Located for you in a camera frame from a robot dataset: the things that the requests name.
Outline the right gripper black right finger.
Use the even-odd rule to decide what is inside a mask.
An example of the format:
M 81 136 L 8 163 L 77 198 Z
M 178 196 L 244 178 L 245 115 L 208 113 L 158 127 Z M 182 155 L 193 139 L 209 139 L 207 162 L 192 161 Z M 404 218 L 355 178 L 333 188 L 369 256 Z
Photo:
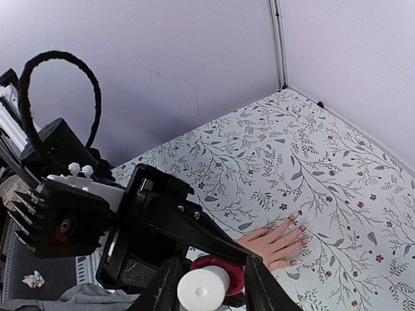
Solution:
M 247 257 L 244 282 L 247 310 L 302 311 L 256 255 Z

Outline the white nail polish cap brush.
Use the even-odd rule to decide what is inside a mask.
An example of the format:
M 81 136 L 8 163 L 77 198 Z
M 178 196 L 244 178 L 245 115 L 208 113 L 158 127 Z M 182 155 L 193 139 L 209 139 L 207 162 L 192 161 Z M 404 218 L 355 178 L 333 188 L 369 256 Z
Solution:
M 190 311 L 218 309 L 230 287 L 230 277 L 219 266 L 206 266 L 191 270 L 179 281 L 177 297 L 180 304 Z

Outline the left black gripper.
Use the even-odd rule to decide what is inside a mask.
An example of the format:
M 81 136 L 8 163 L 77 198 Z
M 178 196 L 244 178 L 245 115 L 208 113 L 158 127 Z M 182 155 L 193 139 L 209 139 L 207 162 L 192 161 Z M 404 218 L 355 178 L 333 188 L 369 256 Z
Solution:
M 189 246 L 235 264 L 254 253 L 233 241 L 198 204 L 186 182 L 150 165 L 130 177 L 96 272 L 104 288 L 146 288 L 164 260 L 186 268 Z

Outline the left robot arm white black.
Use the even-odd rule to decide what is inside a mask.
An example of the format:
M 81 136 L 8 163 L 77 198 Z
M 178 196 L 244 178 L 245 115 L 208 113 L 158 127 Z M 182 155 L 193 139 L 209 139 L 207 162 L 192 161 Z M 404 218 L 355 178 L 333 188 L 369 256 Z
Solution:
M 166 260 L 183 271 L 216 267 L 227 296 L 244 288 L 250 252 L 238 246 L 190 202 L 186 182 L 138 164 L 126 187 L 113 184 L 65 120 L 37 130 L 21 117 L 20 83 L 13 70 L 1 77 L 8 91 L 1 156 L 29 184 L 16 194 L 10 217 L 16 237 L 37 258 L 80 257 L 101 251 L 96 280 L 107 289 L 138 293 Z

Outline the person's hand on table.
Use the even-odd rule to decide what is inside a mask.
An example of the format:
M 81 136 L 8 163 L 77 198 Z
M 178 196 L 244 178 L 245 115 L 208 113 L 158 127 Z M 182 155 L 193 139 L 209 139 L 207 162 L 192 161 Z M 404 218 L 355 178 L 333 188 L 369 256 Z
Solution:
M 263 259 L 269 271 L 291 268 L 303 263 L 294 259 L 302 248 L 308 245 L 310 238 L 305 236 L 308 224 L 296 226 L 302 212 L 290 215 L 281 225 L 270 225 L 256 229 L 236 240 L 242 247 L 250 250 Z

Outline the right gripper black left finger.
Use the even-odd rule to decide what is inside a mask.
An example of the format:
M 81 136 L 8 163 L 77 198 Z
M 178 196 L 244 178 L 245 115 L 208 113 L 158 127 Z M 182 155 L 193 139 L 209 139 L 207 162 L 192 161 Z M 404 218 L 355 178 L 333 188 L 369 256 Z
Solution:
M 129 310 L 179 310 L 177 286 L 182 276 L 183 270 L 178 258 L 165 260 Z

